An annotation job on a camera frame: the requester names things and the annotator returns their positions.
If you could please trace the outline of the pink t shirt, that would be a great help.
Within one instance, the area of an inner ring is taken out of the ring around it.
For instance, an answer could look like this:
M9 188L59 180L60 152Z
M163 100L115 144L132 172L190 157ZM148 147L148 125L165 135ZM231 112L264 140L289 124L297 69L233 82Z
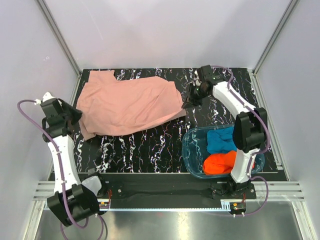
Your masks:
M78 97L85 140L130 135L186 116L173 81L159 76L117 80L114 73L92 70Z

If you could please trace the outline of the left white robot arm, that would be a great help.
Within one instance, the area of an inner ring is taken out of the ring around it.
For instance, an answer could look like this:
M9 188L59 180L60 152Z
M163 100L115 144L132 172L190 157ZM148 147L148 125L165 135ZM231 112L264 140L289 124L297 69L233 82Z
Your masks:
M79 178L74 158L74 127L82 112L46 92L40 101L45 115L42 137L52 155L54 194L47 199L49 209L69 227L100 211L98 198L108 193L108 186L98 173Z

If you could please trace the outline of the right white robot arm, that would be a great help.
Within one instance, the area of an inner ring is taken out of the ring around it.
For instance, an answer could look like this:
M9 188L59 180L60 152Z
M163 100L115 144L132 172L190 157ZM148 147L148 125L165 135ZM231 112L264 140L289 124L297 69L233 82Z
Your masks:
M194 81L189 84L182 109L202 105L203 99L212 96L219 100L231 113L234 122L232 139L236 147L235 164L226 184L226 191L232 198L239 198L250 186L252 167L257 155L270 147L268 115L263 108L254 107L232 87L233 72L229 78L214 73L216 66L205 65L194 72Z

